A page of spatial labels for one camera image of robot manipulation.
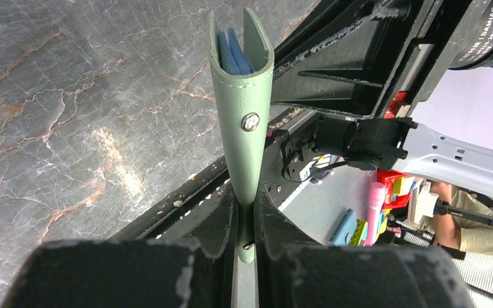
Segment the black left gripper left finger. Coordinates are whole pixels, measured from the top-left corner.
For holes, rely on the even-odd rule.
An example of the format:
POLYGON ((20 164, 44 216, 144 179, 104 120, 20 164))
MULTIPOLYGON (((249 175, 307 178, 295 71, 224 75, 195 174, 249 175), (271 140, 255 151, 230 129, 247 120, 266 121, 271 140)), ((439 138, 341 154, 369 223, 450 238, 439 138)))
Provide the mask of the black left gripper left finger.
POLYGON ((45 243, 21 266, 3 307, 235 307, 233 188, 215 203, 174 239, 45 243))

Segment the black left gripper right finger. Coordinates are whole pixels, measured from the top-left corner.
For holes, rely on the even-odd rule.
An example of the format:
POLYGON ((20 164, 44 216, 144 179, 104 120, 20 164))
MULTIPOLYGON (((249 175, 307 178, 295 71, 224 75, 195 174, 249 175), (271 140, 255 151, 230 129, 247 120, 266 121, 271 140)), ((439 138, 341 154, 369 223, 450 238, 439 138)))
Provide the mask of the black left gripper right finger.
POLYGON ((419 246, 324 246, 260 185, 254 201, 259 307, 472 307, 448 253, 419 246))

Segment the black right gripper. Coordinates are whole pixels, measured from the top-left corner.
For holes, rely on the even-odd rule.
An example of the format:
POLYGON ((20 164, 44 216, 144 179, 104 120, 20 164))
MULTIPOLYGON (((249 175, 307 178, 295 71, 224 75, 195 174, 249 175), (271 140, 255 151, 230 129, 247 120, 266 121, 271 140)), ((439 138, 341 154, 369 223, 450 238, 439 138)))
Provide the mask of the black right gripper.
POLYGON ((466 3, 319 2, 275 49, 272 103, 356 119, 413 110, 444 70, 493 67, 493 1, 466 3))

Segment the green card holder wallet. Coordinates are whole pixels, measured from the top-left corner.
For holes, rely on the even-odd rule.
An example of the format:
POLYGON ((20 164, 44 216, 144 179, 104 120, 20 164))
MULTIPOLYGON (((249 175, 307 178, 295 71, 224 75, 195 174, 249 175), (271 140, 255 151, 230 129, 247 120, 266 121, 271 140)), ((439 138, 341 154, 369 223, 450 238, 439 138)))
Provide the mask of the green card holder wallet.
POLYGON ((239 203, 238 256, 255 259, 253 211, 269 120, 275 53, 261 21, 243 10, 243 43, 209 14, 209 63, 225 161, 239 203))

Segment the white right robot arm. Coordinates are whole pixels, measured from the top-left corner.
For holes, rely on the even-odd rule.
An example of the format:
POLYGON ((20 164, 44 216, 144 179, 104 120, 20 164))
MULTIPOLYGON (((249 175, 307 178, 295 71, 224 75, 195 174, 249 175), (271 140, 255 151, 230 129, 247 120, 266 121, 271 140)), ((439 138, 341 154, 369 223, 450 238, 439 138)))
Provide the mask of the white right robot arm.
POLYGON ((456 140, 410 116, 387 119, 404 94, 428 100, 460 60, 489 1, 321 1, 275 49, 272 102, 319 113, 288 148, 338 155, 360 169, 394 170, 493 197, 493 150, 456 140))

